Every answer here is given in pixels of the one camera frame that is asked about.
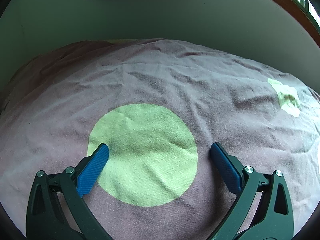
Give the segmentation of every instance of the blue rubber pad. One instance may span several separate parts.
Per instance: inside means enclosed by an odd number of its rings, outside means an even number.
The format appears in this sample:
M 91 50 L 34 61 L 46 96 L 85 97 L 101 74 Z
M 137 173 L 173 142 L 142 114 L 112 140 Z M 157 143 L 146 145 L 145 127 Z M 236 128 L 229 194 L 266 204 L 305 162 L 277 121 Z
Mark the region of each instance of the blue rubber pad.
M 80 197 L 88 194 L 91 191 L 108 159 L 109 148 L 104 144 L 78 176 L 77 191 Z
M 227 185 L 228 190 L 238 196 L 242 190 L 241 176 L 216 143 L 211 145 L 210 156 Z

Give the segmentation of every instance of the brown wooden trim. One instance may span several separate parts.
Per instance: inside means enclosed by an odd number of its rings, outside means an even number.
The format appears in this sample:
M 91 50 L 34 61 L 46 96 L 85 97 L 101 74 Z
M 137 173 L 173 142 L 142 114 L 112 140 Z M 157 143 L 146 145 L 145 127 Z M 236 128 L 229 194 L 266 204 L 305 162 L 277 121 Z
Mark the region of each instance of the brown wooden trim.
M 295 18 L 320 48 L 320 33 L 305 12 L 293 0 L 273 0 Z

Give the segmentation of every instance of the green circle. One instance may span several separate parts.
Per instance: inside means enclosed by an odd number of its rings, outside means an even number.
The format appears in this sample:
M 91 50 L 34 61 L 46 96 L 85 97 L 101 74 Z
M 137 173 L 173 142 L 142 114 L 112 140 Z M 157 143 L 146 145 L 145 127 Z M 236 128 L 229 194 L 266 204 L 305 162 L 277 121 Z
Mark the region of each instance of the green circle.
M 122 202 L 166 204 L 181 196 L 196 176 L 195 140 L 186 124 L 163 106 L 131 104 L 105 114 L 90 133 L 88 156 L 100 143 L 109 146 L 110 155 L 98 183 Z

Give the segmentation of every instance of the mattress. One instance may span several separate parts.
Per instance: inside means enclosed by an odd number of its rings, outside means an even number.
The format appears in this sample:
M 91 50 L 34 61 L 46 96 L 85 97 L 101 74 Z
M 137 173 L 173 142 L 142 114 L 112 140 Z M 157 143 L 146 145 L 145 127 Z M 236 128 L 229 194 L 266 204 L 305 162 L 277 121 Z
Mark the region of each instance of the mattress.
M 36 172 L 103 142 L 110 157 L 84 200 L 114 240 L 206 239 L 236 198 L 209 159 L 219 141 L 243 165 L 283 172 L 297 233 L 320 200 L 319 99 L 289 73 L 185 41 L 70 44 L 0 94 L 0 201 L 25 233 Z

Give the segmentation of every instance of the metal screw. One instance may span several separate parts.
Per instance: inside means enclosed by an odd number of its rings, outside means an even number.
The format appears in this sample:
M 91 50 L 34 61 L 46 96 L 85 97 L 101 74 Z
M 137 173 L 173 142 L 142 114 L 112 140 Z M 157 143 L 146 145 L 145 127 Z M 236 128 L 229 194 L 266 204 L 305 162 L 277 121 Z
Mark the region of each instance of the metal screw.
M 276 175 L 279 176 L 279 177 L 281 177 L 281 176 L 282 176 L 282 171 L 276 170 Z
M 247 173 L 253 173 L 253 168 L 251 166 L 246 166 L 244 169 Z
M 73 171 L 74 171 L 75 169 L 73 168 L 73 167 L 68 167 L 68 168 L 66 168 L 66 173 L 73 173 Z
M 42 177 L 42 176 L 43 176 L 43 174 L 44 174 L 44 172 L 43 172 L 43 171 L 38 171 L 38 172 L 37 172 L 37 177 Z

